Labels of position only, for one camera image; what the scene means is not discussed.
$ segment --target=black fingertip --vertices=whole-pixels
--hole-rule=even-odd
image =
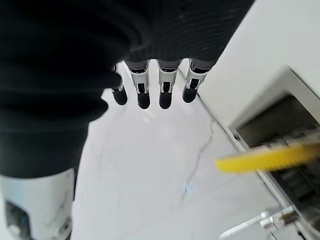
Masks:
[[[123,88],[121,91],[115,90],[112,92],[114,100],[119,105],[125,105],[128,101],[127,93],[125,88]]]
[[[159,105],[162,109],[168,109],[171,105],[172,93],[160,92]]]
[[[147,109],[150,106],[149,93],[140,93],[140,94],[138,94],[138,105],[142,109]]]
[[[195,100],[197,95],[197,90],[193,88],[186,88],[184,87],[182,98],[186,103],[191,103],[193,100]]]

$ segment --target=white wall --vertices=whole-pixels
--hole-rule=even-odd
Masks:
[[[284,65],[320,96],[319,0],[256,0],[199,94],[228,127]]]

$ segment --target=yellow object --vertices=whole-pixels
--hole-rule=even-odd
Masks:
[[[249,151],[219,159],[215,165],[226,173],[274,171],[304,164],[318,156],[320,156],[320,143],[306,143]]]

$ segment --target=robotic hand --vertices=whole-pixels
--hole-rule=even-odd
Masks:
[[[13,239],[70,239],[89,122],[108,108],[105,88],[119,105],[128,100],[123,82],[112,84],[116,63],[125,61],[147,109],[156,59],[167,109],[188,58],[182,98],[191,103],[253,1],[0,2],[0,189]]]

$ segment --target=white floor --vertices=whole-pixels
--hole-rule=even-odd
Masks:
[[[256,174],[224,174],[215,168],[216,158],[236,150],[199,99],[183,102],[181,75],[171,107],[163,110],[152,61],[151,106],[143,110],[123,66],[121,74],[128,103],[117,105],[105,91],[109,110],[89,128],[72,240],[215,240],[278,205]],[[230,239],[265,240],[266,234],[255,225]],[[292,231],[279,239],[299,238]]]

